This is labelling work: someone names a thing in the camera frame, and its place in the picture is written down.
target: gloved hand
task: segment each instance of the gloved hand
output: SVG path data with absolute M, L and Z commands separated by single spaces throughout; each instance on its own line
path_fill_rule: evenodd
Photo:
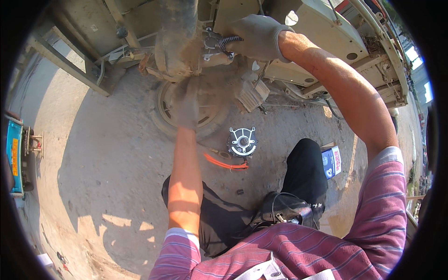
M 200 85 L 199 77 L 191 77 L 189 81 L 181 82 L 180 92 L 174 101 L 174 109 L 177 113 L 177 126 L 196 130 L 199 121 L 198 91 Z
M 271 17 L 252 14 L 227 26 L 224 37 L 238 35 L 244 41 L 227 43 L 225 48 L 228 52 L 257 60 L 268 61 L 278 58 L 282 62 L 289 63 L 291 61 L 283 57 L 279 49 L 278 36 L 283 30 L 295 33 L 290 26 L 282 25 Z

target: rim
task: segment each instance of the rim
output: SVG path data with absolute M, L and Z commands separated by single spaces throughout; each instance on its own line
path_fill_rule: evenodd
M 160 88 L 157 96 L 157 105 L 162 118 L 170 125 L 177 127 L 176 112 L 173 108 L 173 97 L 179 83 L 166 81 Z M 198 92 L 199 121 L 198 128 L 212 122 L 220 110 L 218 96 L 212 91 L 200 90 Z

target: cardboard box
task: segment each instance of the cardboard box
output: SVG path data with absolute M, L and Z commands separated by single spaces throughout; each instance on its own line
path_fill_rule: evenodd
M 341 158 L 339 147 L 334 146 L 331 149 L 322 152 L 323 170 L 327 180 L 341 172 Z

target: striped shirt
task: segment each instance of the striped shirt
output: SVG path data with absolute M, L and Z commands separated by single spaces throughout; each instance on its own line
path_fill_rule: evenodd
M 401 151 L 388 147 L 369 164 L 353 225 L 344 238 L 280 223 L 253 233 L 217 258 L 201 262 L 197 238 L 170 229 L 149 279 L 233 280 L 269 261 L 271 252 L 283 279 L 303 279 L 327 269 L 335 279 L 385 278 L 405 244 L 404 191 Z

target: red wire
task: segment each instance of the red wire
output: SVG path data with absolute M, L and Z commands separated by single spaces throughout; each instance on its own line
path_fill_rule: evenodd
M 247 164 L 247 161 L 246 161 L 246 160 L 244 161 L 243 164 L 240 164 L 240 165 L 230 165 L 230 164 L 225 164 L 225 163 L 223 163 L 223 162 L 220 162 L 219 160 L 212 158 L 210 155 L 208 155 L 208 154 L 206 154 L 206 153 L 204 153 L 204 156 L 205 156 L 205 158 L 206 158 L 209 162 L 211 162 L 211 163 L 213 163 L 213 164 L 215 164 L 215 165 L 218 165 L 218 166 L 220 166 L 220 167 L 223 167 L 223 168 L 225 168 L 225 169 L 231 169 L 231 170 L 246 170 L 246 169 L 249 168 L 249 165 Z

